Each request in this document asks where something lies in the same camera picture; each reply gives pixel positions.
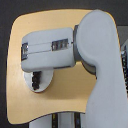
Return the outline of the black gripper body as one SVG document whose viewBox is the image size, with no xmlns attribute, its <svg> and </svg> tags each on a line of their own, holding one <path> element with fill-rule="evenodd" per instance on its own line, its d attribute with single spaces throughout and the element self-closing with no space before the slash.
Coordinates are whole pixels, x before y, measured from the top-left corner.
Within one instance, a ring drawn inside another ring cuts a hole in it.
<svg viewBox="0 0 128 128">
<path fill-rule="evenodd" d="M 41 71 L 33 73 L 32 87 L 34 90 L 37 90 L 39 88 L 40 78 L 41 78 Z"/>
</svg>

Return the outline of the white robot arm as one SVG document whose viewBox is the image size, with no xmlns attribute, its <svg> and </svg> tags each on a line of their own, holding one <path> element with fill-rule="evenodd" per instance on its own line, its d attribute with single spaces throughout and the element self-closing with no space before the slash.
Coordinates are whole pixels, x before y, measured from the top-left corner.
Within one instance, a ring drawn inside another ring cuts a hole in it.
<svg viewBox="0 0 128 128">
<path fill-rule="evenodd" d="M 25 72 L 53 71 L 78 61 L 97 77 L 86 106 L 85 128 L 128 128 L 121 50 L 109 14 L 94 10 L 77 29 L 36 31 L 22 38 L 21 67 Z"/>
</svg>

